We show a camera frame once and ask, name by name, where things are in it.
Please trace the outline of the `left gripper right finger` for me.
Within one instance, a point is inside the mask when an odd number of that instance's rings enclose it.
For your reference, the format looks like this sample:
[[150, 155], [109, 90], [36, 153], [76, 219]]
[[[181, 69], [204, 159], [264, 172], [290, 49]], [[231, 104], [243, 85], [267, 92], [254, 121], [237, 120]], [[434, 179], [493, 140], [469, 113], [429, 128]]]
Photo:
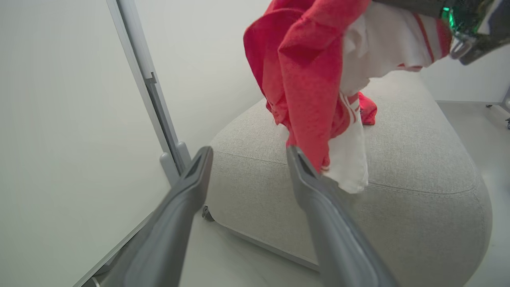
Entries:
[[399, 283], [351, 217], [345, 192], [321, 176], [297, 146], [286, 149], [295, 198], [304, 211], [325, 287]]

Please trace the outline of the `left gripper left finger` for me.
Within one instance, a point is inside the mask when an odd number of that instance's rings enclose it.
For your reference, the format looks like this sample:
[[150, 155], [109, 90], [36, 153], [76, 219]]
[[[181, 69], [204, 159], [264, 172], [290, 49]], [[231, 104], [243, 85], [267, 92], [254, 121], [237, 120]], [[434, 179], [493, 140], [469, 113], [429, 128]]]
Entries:
[[104, 287], [177, 287], [194, 216], [206, 200], [213, 149], [204, 146], [134, 236]]

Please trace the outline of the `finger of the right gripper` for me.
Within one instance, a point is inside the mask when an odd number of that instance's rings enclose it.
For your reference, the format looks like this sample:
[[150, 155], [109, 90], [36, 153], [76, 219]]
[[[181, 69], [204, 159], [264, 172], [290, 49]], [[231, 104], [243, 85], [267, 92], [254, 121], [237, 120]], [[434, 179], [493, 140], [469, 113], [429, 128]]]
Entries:
[[374, 0], [374, 2], [432, 18], [441, 18], [444, 11], [443, 0]]

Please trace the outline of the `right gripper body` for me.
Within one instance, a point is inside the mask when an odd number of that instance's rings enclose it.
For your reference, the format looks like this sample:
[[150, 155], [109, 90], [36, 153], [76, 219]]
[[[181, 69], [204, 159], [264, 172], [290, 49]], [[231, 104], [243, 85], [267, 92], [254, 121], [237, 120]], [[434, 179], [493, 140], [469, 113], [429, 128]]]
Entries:
[[447, 0], [441, 16], [454, 38], [450, 57], [463, 65], [509, 45], [508, 0]]

